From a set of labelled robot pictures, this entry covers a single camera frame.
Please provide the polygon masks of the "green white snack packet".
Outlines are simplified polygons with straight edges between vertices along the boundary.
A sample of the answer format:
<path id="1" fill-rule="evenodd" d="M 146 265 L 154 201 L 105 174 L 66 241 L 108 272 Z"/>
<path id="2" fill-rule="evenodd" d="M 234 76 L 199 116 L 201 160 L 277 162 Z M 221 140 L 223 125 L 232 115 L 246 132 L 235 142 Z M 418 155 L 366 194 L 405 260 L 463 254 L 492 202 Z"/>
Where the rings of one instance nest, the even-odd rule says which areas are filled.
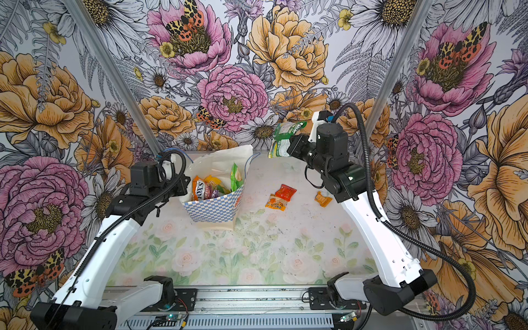
<path id="1" fill-rule="evenodd" d="M 268 158 L 289 157 L 290 154 L 287 150 L 291 145 L 290 138 L 306 126 L 306 121 L 279 123 L 273 134 L 272 146 L 270 147 Z"/>

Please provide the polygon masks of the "orange white snack packet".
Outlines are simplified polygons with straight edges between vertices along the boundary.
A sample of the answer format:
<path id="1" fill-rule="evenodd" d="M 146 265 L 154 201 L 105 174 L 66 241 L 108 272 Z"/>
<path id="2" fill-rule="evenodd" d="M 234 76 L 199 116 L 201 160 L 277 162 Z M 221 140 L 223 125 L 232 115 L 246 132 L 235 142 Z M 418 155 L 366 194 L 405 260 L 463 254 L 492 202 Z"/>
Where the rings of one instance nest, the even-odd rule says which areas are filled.
<path id="1" fill-rule="evenodd" d="M 210 199 L 212 196 L 212 189 L 210 185 L 202 180 L 200 177 L 195 177 L 192 181 L 192 200 L 194 202 Z"/>

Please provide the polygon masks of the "small orange snack packet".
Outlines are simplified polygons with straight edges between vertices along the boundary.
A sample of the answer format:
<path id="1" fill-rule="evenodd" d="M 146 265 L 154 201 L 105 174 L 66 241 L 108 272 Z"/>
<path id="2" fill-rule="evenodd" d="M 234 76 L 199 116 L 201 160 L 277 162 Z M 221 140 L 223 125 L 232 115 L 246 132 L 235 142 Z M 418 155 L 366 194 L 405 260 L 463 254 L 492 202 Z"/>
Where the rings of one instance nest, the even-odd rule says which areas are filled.
<path id="1" fill-rule="evenodd" d="M 330 196 L 326 196 L 322 191 L 318 191 L 314 200 L 323 208 L 326 208 L 333 199 Z"/>

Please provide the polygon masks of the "small orange white candy packet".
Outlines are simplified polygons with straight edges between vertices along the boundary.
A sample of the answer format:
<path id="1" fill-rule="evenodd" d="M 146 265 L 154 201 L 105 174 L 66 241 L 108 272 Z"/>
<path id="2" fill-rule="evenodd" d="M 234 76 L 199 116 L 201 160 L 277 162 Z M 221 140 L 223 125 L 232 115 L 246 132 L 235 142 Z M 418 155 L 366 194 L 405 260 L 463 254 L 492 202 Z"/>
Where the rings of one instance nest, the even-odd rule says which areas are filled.
<path id="1" fill-rule="evenodd" d="M 265 207 L 272 210 L 285 211 L 287 203 L 288 201 L 277 197 L 276 195 L 270 195 Z"/>

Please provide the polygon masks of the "yellow orange snack bag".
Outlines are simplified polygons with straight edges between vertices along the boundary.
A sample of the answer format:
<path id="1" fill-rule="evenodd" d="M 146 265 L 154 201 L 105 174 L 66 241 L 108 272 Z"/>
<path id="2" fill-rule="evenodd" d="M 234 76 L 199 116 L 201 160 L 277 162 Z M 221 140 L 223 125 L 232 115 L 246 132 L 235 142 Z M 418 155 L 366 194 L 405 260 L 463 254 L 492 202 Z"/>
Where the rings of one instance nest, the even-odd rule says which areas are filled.
<path id="1" fill-rule="evenodd" d="M 217 190 L 219 187 L 223 187 L 223 183 L 220 179 L 209 175 L 204 179 L 207 185 L 213 190 Z"/>

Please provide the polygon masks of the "green Lays chips bag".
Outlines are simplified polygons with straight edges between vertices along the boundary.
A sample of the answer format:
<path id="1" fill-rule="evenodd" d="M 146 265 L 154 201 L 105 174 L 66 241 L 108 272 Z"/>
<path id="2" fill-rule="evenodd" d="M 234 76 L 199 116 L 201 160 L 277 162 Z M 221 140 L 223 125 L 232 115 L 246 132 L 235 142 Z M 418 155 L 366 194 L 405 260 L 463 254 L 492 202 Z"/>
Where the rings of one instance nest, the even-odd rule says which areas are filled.
<path id="1" fill-rule="evenodd" d="M 232 165 L 231 172 L 230 172 L 231 191 L 234 193 L 239 188 L 241 188 L 243 185 L 244 185 L 244 177 L 242 176 L 237 164 L 234 163 Z"/>

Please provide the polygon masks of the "blue checkered paper bag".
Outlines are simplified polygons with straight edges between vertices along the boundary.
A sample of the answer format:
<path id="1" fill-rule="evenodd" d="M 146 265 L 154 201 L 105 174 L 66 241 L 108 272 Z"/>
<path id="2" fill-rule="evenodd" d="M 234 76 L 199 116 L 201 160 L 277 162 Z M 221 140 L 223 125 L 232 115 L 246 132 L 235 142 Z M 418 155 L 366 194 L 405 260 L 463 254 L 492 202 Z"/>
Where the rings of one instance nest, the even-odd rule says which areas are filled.
<path id="1" fill-rule="evenodd" d="M 185 174 L 188 193 L 180 199 L 192 221 L 207 230 L 235 229 L 253 147 L 215 151 L 192 161 Z"/>

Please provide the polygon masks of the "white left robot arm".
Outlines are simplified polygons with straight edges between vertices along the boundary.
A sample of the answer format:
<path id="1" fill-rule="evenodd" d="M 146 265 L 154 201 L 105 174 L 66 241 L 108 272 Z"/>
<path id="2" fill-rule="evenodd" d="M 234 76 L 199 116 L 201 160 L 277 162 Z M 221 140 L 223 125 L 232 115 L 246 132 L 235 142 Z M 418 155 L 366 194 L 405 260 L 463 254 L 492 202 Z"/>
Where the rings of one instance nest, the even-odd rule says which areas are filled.
<path id="1" fill-rule="evenodd" d="M 50 302 L 39 302 L 31 311 L 37 329 L 116 329 L 148 307 L 172 308 L 176 293 L 172 280 L 165 276 L 148 276 L 141 285 L 108 302 L 103 301 L 103 293 L 121 254 L 148 215 L 170 198 L 187 194 L 191 179 L 184 174 L 186 163 L 181 166 L 177 171 L 166 159 L 133 166 L 129 194 L 111 202 L 73 275 Z"/>

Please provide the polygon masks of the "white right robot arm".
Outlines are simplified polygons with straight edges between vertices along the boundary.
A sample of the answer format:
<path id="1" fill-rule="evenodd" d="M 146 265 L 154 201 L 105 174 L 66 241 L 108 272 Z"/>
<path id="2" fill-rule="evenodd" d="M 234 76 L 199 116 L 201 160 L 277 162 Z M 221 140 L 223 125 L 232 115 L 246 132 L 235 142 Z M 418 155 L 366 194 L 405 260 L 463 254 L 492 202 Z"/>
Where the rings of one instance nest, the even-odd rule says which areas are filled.
<path id="1" fill-rule="evenodd" d="M 336 306 L 363 301 L 387 316 L 430 289 L 437 278 L 432 271 L 422 269 L 387 227 L 388 221 L 375 214 L 382 211 L 378 194 L 367 186 L 371 182 L 369 170 L 350 161 L 347 133 L 336 123 L 323 123 L 315 130 L 313 137 L 292 136 L 287 153 L 320 174 L 324 187 L 360 230 L 378 268 L 370 279 L 349 272 L 334 276 L 327 283 L 330 301 Z"/>

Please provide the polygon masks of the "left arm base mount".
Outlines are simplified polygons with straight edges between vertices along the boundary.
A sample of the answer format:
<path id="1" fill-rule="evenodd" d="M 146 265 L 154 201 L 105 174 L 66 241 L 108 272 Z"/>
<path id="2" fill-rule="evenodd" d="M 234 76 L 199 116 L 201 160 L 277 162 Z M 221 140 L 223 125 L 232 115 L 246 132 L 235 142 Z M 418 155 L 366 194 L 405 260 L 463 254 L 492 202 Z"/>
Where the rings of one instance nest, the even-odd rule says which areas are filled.
<path id="1" fill-rule="evenodd" d="M 197 302 L 197 289 L 175 289 L 175 300 L 171 304 L 162 305 L 164 312 L 194 312 Z"/>

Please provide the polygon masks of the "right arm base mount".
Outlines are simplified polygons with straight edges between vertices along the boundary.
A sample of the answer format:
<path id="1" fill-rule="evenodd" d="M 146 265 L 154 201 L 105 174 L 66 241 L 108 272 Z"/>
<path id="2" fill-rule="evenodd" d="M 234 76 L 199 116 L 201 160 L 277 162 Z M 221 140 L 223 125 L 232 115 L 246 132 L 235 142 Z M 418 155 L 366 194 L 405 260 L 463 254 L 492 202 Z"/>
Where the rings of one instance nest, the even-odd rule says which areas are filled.
<path id="1" fill-rule="evenodd" d="M 311 310 L 366 310 L 367 304 L 358 300 L 343 300 L 328 287 L 309 287 L 302 301 L 309 304 Z"/>

